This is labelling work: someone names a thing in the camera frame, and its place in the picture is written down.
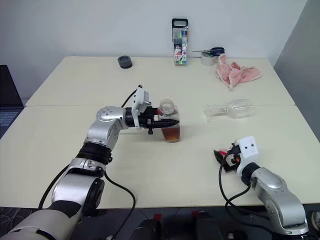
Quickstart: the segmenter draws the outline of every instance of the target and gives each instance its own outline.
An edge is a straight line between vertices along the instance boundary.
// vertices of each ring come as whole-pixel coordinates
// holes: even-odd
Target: clear plastic bottle
[[[236,99],[232,100],[224,107],[208,105],[205,108],[204,113],[208,122],[210,122],[213,117],[221,115],[228,115],[234,119],[241,119],[253,115],[254,108],[253,103],[250,100]]]
[[[158,108],[158,118],[180,120],[177,106],[170,99],[164,99],[160,102]],[[161,128],[165,141],[175,143],[180,140],[180,124]]]

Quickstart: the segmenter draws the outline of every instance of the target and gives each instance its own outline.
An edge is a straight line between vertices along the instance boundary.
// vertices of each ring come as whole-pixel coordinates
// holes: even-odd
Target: colored pens box
[[[188,19],[172,19],[173,57],[176,65],[186,65],[188,45]]]

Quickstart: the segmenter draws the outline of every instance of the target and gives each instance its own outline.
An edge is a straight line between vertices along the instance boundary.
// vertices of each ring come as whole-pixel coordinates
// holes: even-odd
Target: pink towel
[[[262,76],[262,71],[256,67],[240,67],[236,62],[227,64],[227,55],[221,54],[215,72],[218,78],[229,88],[233,88],[238,83],[246,83],[258,79]]]

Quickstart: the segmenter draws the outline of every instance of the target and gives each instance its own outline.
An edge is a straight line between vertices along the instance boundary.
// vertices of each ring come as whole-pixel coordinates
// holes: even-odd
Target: brown liquid
[[[180,126],[161,128],[164,139],[169,143],[178,142],[180,139]]]

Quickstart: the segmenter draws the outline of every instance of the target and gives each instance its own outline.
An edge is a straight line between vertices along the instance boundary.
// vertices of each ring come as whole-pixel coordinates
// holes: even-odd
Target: laptop keyboard
[[[0,127],[9,127],[18,113],[17,111],[0,112]]]

